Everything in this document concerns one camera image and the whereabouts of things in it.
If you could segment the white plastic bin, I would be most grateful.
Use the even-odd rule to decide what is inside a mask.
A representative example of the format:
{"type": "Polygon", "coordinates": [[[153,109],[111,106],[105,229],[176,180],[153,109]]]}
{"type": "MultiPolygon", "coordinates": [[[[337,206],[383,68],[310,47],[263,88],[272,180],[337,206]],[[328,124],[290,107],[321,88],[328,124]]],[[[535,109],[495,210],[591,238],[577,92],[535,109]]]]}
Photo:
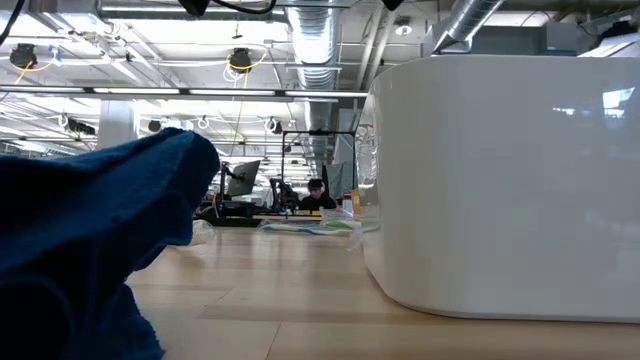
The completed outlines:
{"type": "Polygon", "coordinates": [[[640,59],[439,56],[372,83],[365,263],[452,317],[640,323],[640,59]]]}

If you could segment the person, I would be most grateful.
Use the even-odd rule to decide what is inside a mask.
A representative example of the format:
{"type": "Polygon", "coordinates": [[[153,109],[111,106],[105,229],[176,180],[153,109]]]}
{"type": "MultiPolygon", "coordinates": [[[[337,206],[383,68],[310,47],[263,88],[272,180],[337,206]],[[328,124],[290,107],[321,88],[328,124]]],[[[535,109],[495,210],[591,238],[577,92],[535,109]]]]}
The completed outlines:
{"type": "Polygon", "coordinates": [[[321,179],[311,179],[307,184],[309,195],[299,203],[299,209],[305,211],[319,211],[320,209],[335,209],[336,202],[325,192],[321,179]]]}

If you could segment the grey background monitor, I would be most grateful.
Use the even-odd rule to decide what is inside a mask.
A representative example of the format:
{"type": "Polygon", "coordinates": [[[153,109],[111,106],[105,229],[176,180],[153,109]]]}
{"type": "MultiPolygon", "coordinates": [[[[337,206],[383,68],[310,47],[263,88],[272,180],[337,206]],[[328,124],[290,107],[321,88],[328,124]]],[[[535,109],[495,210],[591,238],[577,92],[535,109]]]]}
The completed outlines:
{"type": "Polygon", "coordinates": [[[226,174],[231,178],[227,187],[230,197],[250,195],[253,192],[256,176],[260,167],[260,160],[239,164],[226,174]]]}

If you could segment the cluttered background desk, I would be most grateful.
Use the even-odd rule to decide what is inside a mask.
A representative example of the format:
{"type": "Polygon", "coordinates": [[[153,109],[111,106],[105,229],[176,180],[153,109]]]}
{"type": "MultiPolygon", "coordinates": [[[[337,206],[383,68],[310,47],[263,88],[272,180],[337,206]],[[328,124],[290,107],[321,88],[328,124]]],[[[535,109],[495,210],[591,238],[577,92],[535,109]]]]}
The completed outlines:
{"type": "Polygon", "coordinates": [[[233,201],[226,195],[207,194],[193,215],[194,220],[204,220],[214,227],[256,228],[263,221],[298,221],[320,223],[317,215],[291,215],[273,212],[252,202],[233,201]]]}

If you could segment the blue cloth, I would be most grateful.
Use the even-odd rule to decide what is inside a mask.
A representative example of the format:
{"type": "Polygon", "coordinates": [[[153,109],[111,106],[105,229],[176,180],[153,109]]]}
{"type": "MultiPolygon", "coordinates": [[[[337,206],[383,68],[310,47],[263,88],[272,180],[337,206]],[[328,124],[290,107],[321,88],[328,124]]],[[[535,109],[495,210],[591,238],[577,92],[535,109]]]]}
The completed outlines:
{"type": "Polygon", "coordinates": [[[187,245],[220,160],[165,129],[57,159],[0,156],[0,360],[162,360],[128,277],[187,245]]]}

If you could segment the green toothbrush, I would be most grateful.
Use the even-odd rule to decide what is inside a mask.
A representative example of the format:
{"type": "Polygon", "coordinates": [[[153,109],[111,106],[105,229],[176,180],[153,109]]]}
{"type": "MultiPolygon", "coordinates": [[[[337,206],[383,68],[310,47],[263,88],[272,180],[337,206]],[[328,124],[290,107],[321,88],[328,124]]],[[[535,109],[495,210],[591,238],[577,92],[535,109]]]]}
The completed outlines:
{"type": "Polygon", "coordinates": [[[377,231],[381,222],[377,218],[364,218],[362,220],[334,219],[325,223],[330,229],[354,230],[359,228],[362,232],[377,231]]]}

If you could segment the black ceiling device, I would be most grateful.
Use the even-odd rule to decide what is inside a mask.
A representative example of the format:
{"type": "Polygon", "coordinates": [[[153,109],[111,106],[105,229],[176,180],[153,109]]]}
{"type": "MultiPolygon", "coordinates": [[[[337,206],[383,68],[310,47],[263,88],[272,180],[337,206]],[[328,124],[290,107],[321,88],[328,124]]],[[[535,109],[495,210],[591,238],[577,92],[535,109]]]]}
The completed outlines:
{"type": "Polygon", "coordinates": [[[65,128],[73,133],[95,136],[96,129],[73,118],[68,118],[65,128]]]}

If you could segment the silver ventilation duct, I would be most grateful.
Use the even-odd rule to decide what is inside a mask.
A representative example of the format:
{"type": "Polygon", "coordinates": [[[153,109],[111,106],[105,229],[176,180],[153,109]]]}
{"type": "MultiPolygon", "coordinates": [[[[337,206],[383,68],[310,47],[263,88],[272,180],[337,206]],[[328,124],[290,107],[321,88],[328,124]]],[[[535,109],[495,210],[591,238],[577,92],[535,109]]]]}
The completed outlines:
{"type": "Polygon", "coordinates": [[[309,91],[334,90],[337,70],[330,69],[337,55],[339,10],[335,0],[299,0],[286,10],[299,86],[309,91]]]}
{"type": "Polygon", "coordinates": [[[433,30],[434,53],[470,53],[473,37],[505,0],[457,0],[433,30]]]}

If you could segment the long light bar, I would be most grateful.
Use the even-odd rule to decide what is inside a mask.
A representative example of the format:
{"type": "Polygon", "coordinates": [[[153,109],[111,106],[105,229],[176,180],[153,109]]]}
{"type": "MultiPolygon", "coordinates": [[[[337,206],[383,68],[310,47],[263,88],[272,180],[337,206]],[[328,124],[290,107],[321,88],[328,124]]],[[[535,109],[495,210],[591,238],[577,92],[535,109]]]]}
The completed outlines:
{"type": "Polygon", "coordinates": [[[142,88],[142,87],[70,87],[0,85],[1,92],[33,94],[83,94],[128,96],[213,96],[213,97],[302,97],[302,98],[366,98],[361,91],[266,90],[248,88],[142,88]]]}

